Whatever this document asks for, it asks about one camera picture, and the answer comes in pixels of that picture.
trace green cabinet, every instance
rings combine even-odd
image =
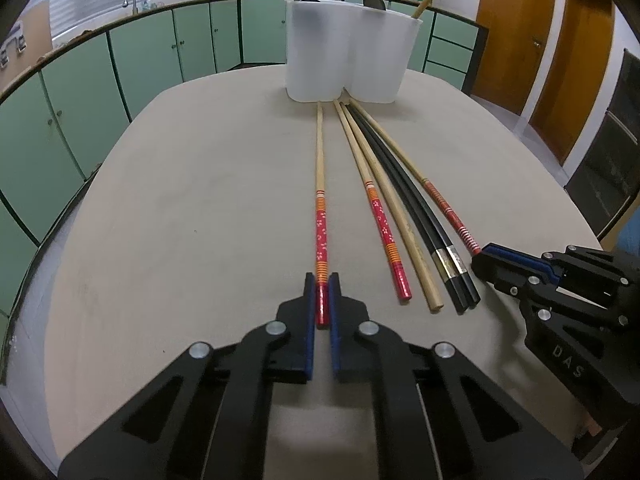
[[[209,4],[180,7],[173,13],[182,79],[191,81],[215,74]]]
[[[174,16],[142,16],[109,31],[124,99],[133,119],[160,92],[182,82]]]
[[[66,142],[89,176],[129,126],[106,34],[49,63],[42,76]]]
[[[287,60],[285,0],[241,0],[245,63]]]
[[[411,16],[415,12],[415,6],[407,4],[399,4],[397,2],[391,2],[389,9],[396,12],[402,12]],[[422,25],[418,31],[418,36],[415,38],[414,49],[411,52],[409,63],[407,68],[410,70],[416,70],[422,72],[424,66],[424,59],[427,55],[427,48],[429,47],[429,36],[431,35],[431,25],[433,24],[433,11],[425,10],[420,16]]]
[[[0,344],[3,325],[9,316],[14,299],[36,253],[36,245],[29,240],[9,212],[0,204]]]
[[[42,240],[82,182],[37,73],[0,105],[0,189]]]
[[[240,64],[238,1],[224,0],[209,5],[216,68],[218,72],[226,72]]]

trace door frame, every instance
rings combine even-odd
[[[610,56],[611,56],[611,47],[613,46],[613,38],[614,38],[614,33],[615,33],[615,28],[616,28],[616,6],[615,6],[615,3],[613,2],[613,0],[610,0],[610,1],[611,1],[611,35],[610,35],[610,38],[609,38],[609,52],[607,54],[607,62],[605,63],[604,70],[602,71],[602,78],[601,78],[601,81],[600,81],[600,87],[598,88],[598,92],[596,93],[596,96],[594,98],[594,102],[591,104],[590,113],[591,113],[591,110],[593,110],[593,105],[595,104],[595,101],[598,98],[598,94],[600,93],[600,89],[602,88],[602,82],[604,81],[604,77],[605,77],[605,74],[607,72],[607,66],[609,65],[609,59],[610,59]],[[540,136],[540,138],[542,139],[543,142],[544,142],[544,139],[543,139],[542,135],[540,135],[540,133],[536,130],[536,128],[534,127],[534,125],[532,123],[533,123],[534,117],[538,113],[539,108],[540,108],[540,106],[542,104],[542,96],[545,94],[545,90],[547,89],[547,86],[548,86],[548,83],[549,83],[549,76],[551,75],[551,73],[552,73],[552,71],[553,71],[553,69],[554,69],[554,67],[556,65],[556,62],[558,60],[559,49],[561,47],[561,41],[562,41],[562,33],[564,32],[565,27],[567,25],[567,23],[565,21],[565,18],[566,18],[568,6],[569,6],[569,0],[564,0],[564,7],[562,8],[562,22],[560,24],[560,31],[558,32],[558,40],[556,41],[556,46],[555,46],[555,49],[554,49],[554,56],[553,56],[553,58],[551,60],[551,65],[549,66],[549,69],[546,72],[545,83],[544,83],[544,85],[542,87],[542,90],[540,91],[540,95],[537,98],[536,106],[535,106],[535,108],[533,108],[533,111],[532,111],[532,113],[531,113],[531,115],[530,115],[530,117],[529,117],[529,119],[527,121],[529,123],[529,125]],[[558,163],[560,164],[560,166],[562,166],[564,164],[564,162],[567,160],[567,158],[569,157],[569,154],[571,153],[572,149],[574,148],[575,143],[580,138],[580,135],[582,134],[582,130],[583,129],[584,129],[584,125],[582,126],[582,129],[580,130],[580,133],[578,134],[578,137],[575,138],[574,144],[571,146],[569,151],[564,156],[562,156],[561,158],[558,159]]]

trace metal bolt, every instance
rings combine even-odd
[[[447,342],[438,343],[433,348],[433,351],[436,352],[436,355],[438,357],[442,357],[443,359],[449,359],[453,356],[453,354],[456,353],[456,349],[454,348],[454,346],[451,343]]]
[[[363,321],[358,325],[358,330],[362,335],[376,335],[380,326],[374,321]]]
[[[551,319],[551,312],[549,312],[546,308],[541,308],[538,311],[538,317],[542,321],[549,321]]]
[[[209,354],[209,350],[211,350],[211,347],[200,341],[191,345],[189,348],[189,355],[194,359],[202,359]]]
[[[270,321],[264,328],[269,335],[280,335],[286,332],[287,325],[281,321]]]

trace table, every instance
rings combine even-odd
[[[60,456],[190,343],[237,342],[302,293],[314,269],[316,106],[288,98],[284,73],[237,70],[161,93],[95,177],[62,256],[46,332],[47,409]],[[394,104],[366,109],[479,244],[530,254],[598,247],[528,149],[448,83],[407,71]],[[324,146],[329,265],[343,293],[408,342],[451,341],[570,444],[582,408],[524,347],[516,302],[476,280],[475,310],[457,316],[442,288],[446,305],[430,314],[399,243],[414,291],[400,305],[331,104]],[[436,215],[468,267],[464,246]],[[274,388],[267,479],[377,478],[369,389],[333,383],[328,351],[328,334],[318,333],[314,380]]]

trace white plastic container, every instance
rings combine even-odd
[[[360,7],[351,35],[349,94],[365,103],[396,99],[422,20],[394,10]]]
[[[340,97],[358,5],[287,0],[287,93],[309,103]]]

